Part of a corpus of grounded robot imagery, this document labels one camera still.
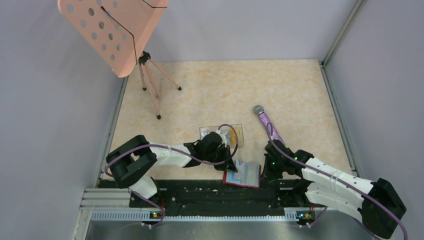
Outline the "silver credit card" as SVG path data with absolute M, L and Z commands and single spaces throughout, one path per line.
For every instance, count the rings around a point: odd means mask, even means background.
M 234 177 L 239 181 L 241 179 L 248 178 L 250 175 L 256 173 L 257 167 L 254 164 L 246 163 L 241 160 L 235 160 L 234 165 L 237 168 L 237 172 L 234 173 Z

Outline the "red leather card holder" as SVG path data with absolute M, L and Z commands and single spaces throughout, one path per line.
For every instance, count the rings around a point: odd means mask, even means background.
M 234 160 L 236 171 L 226 170 L 222 182 L 227 185 L 244 188 L 259 189 L 261 179 L 261 165 Z

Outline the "clear plastic card tray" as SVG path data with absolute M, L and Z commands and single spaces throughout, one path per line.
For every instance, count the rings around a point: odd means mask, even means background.
M 202 126 L 202 127 L 200 127 L 199 128 L 200 139 L 202 140 L 207 134 L 209 134 L 210 132 L 215 132 L 218 128 L 219 128 L 219 126 Z M 222 132 L 224 132 L 224 131 L 230 132 L 230 129 L 239 130 L 238 148 L 242 148 L 244 146 L 244 143 L 245 143 L 243 126 L 241 124 L 232 124 L 231 127 L 225 125 L 225 126 L 220 127 L 219 130 L 221 130 Z M 231 149 L 234 149 L 236 147 L 236 145 L 232 145 L 231 143 L 229 143 L 229 146 L 230 146 Z

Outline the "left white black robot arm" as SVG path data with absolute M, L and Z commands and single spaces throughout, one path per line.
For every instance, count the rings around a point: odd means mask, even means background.
M 137 135 L 109 153 L 104 173 L 120 189 L 129 189 L 149 207 L 160 202 L 160 193 L 148 170 L 157 166 L 196 167 L 211 165 L 218 171 L 237 171 L 230 146 L 223 135 L 210 132 L 202 139 L 180 145 L 161 145 Z

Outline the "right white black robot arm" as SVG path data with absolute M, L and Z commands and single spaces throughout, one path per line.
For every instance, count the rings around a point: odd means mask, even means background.
M 304 150 L 292 152 L 279 140 L 265 146 L 265 178 L 277 180 L 283 173 L 298 176 L 286 204 L 322 205 L 344 213 L 361 223 L 374 236 L 390 239 L 400 228 L 409 238 L 401 222 L 407 208 L 393 185 L 351 175 L 321 161 Z

